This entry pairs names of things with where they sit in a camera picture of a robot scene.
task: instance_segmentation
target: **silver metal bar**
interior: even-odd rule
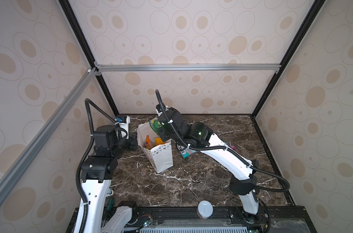
[[[113,71],[197,71],[197,70],[279,70],[280,64],[186,64],[186,65],[97,65],[99,72]]]
[[[91,68],[90,72],[87,72],[81,80],[76,84],[67,98],[61,103],[56,109],[51,118],[44,124],[42,129],[29,143],[29,145],[22,152],[20,158],[13,164],[10,170],[0,180],[0,207],[6,200],[7,196],[11,193],[17,182],[21,179],[22,175],[30,166],[31,162],[39,154],[40,150],[46,144],[50,136],[59,126],[63,118],[67,115],[69,110],[75,104],[77,99],[80,97],[82,91],[86,88],[88,83],[91,81],[97,71],[95,68]]]

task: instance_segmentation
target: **brown marble surface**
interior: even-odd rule
[[[155,116],[132,115],[129,131]],[[248,116],[183,116],[188,123],[203,122],[226,143],[234,145],[244,157],[259,160],[259,167],[273,169],[264,152],[258,134]],[[200,152],[186,159],[172,142],[173,164],[157,174],[140,147],[136,152],[127,151],[118,160],[111,188],[114,201],[136,201],[140,207],[149,206],[197,206],[202,200],[214,206],[242,205],[238,196],[229,189],[231,173],[209,156]],[[277,179],[255,174],[258,184],[279,188]],[[282,193],[261,191],[259,198],[270,206],[287,205]]]

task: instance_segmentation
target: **wallpaper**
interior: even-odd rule
[[[71,0],[99,64],[279,63],[313,0]]]
[[[87,69],[54,0],[0,1],[0,178]]]
[[[319,233],[353,232],[353,0],[331,0],[257,117]]]
[[[86,98],[113,116],[93,78],[0,207],[0,232],[66,232],[80,201],[75,172],[90,142]],[[91,112],[94,128],[110,124],[96,109]]]
[[[103,72],[120,113],[154,113],[162,100],[180,113],[253,112],[273,70]]]

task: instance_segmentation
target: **white gift bag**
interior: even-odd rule
[[[154,141],[158,135],[152,130],[149,122],[140,124],[137,129],[138,145],[148,157],[152,166],[157,173],[160,173],[173,166],[173,155],[171,150],[171,140],[167,140],[165,144],[158,145],[148,150],[146,146],[147,135],[151,141],[151,146],[154,146]]]

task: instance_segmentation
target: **white can lid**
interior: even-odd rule
[[[198,204],[197,210],[198,213],[204,218],[208,218],[212,215],[212,205],[208,201],[200,202]]]

